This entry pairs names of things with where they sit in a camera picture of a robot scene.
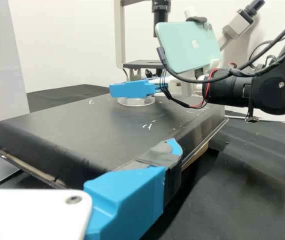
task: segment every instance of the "robotic arm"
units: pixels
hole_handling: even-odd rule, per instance
[[[285,55],[285,47],[278,59]],[[267,66],[258,65],[256,71]],[[214,73],[213,77],[221,77],[227,69]],[[210,84],[210,93],[206,97],[209,103],[235,107],[249,107],[272,115],[285,114],[285,60],[265,74],[254,77],[230,76]]]

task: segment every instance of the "white cylindrical part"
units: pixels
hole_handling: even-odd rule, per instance
[[[205,75],[201,75],[197,78],[197,81],[203,81],[204,79],[205,79]],[[194,94],[198,96],[203,95],[203,84],[202,83],[194,84],[193,89],[194,89]]]

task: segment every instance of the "red wire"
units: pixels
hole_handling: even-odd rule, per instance
[[[217,71],[218,71],[218,68],[213,68],[213,69],[210,71],[210,73],[209,73],[208,80],[212,79],[213,74],[214,74],[215,72],[217,72]],[[208,96],[208,94],[209,94],[210,85],[211,85],[210,82],[208,82],[208,83],[206,84],[206,90],[205,90],[205,93],[204,93],[204,97],[202,98],[202,101],[201,101],[199,104],[197,104],[197,105],[190,105],[191,108],[194,108],[194,109],[200,108],[200,107],[204,104],[205,99],[207,98],[207,96]]]

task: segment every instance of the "blue corner piece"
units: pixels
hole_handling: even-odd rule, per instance
[[[177,156],[182,156],[183,155],[183,149],[182,147],[178,144],[176,139],[170,138],[166,141],[168,145],[171,146],[171,154],[177,155]]]
[[[84,239],[139,239],[163,213],[165,172],[163,166],[150,166],[86,181],[92,213]]]
[[[109,91],[113,98],[145,98],[156,92],[156,86],[145,79],[111,84]]]

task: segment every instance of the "screw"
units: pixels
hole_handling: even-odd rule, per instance
[[[284,86],[285,86],[285,83],[284,83],[283,81],[281,81],[281,82],[279,83],[279,88],[282,89]]]
[[[82,200],[80,196],[71,196],[67,198],[66,204],[77,204]]]

